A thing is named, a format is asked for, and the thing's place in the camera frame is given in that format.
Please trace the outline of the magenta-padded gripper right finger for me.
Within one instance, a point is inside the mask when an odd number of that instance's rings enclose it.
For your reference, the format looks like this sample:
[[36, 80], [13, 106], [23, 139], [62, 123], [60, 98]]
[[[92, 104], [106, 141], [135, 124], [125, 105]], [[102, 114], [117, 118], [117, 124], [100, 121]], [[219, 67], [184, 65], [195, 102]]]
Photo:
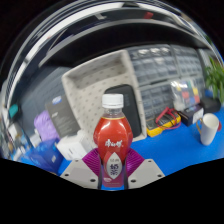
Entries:
[[125, 160], [124, 186], [135, 189], [146, 186], [164, 177], [164, 173], [153, 159], [144, 159], [131, 149]]

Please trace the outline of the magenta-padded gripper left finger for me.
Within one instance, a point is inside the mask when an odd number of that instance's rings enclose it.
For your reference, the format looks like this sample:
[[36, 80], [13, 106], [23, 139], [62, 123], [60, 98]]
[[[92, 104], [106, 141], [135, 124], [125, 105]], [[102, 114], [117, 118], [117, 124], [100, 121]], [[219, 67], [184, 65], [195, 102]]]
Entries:
[[78, 186], [99, 189], [101, 187], [101, 159], [95, 148], [82, 159], [73, 160], [61, 177]]

